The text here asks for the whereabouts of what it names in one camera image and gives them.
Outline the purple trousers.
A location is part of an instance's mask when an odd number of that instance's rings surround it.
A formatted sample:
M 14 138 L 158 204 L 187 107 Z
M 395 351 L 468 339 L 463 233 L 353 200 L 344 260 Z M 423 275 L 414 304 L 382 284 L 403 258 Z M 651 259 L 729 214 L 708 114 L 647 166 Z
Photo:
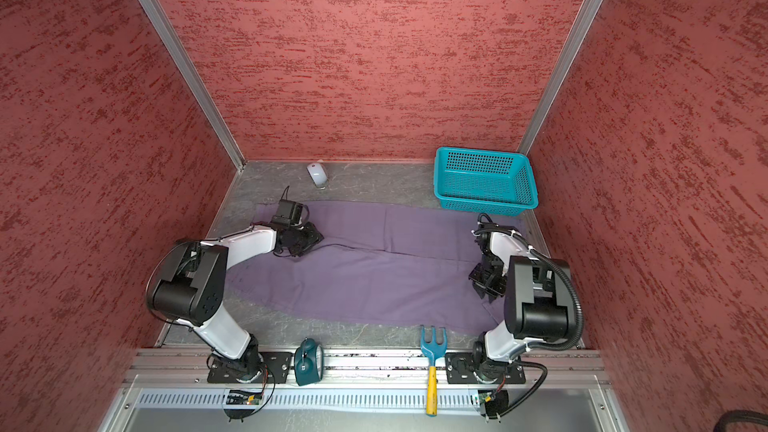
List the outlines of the purple trousers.
M 227 273 L 244 300 L 286 314 L 386 326 L 427 325 L 469 335 L 496 327 L 503 302 L 481 298 L 469 274 L 482 252 L 470 212 L 314 201 L 323 240 L 302 257 L 259 255 Z

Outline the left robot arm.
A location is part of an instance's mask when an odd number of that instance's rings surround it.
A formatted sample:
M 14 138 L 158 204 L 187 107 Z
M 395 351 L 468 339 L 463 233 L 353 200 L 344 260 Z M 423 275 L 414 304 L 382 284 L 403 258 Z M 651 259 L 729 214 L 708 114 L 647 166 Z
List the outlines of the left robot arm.
M 265 380 L 268 367 L 255 336 L 223 305 L 227 272 L 256 256 L 301 257 L 324 240 L 316 226 L 255 224 L 219 238 L 176 245 L 147 282 L 156 318 L 191 329 L 211 349 L 207 365 L 239 383 Z

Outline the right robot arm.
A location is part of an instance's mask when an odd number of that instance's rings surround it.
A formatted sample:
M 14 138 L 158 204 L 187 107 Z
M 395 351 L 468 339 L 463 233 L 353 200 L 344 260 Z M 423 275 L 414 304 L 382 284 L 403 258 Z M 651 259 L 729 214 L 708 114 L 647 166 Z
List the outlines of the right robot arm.
M 479 382 L 494 384 L 517 366 L 530 344 L 554 346 L 573 336 L 573 300 L 554 270 L 567 264 L 542 259 L 517 229 L 482 214 L 473 235 L 482 257 L 469 280 L 480 298 L 502 302 L 502 319 L 474 343 L 472 367 Z

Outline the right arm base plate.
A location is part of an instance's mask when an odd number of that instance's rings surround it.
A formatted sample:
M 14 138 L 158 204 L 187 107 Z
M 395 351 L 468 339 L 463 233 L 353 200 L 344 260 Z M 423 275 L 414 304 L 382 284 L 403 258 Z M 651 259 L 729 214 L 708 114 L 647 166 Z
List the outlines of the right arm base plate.
M 449 384 L 522 385 L 526 382 L 519 363 L 481 360 L 469 352 L 448 352 L 444 359 Z

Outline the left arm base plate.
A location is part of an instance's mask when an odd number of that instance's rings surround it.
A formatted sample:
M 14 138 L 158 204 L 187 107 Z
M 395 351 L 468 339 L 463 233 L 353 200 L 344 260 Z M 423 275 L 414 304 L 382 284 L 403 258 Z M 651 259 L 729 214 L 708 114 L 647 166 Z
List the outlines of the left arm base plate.
M 265 382 L 284 384 L 291 371 L 290 352 L 252 352 L 241 359 L 228 359 L 212 352 L 207 360 L 209 384 L 250 386 Z

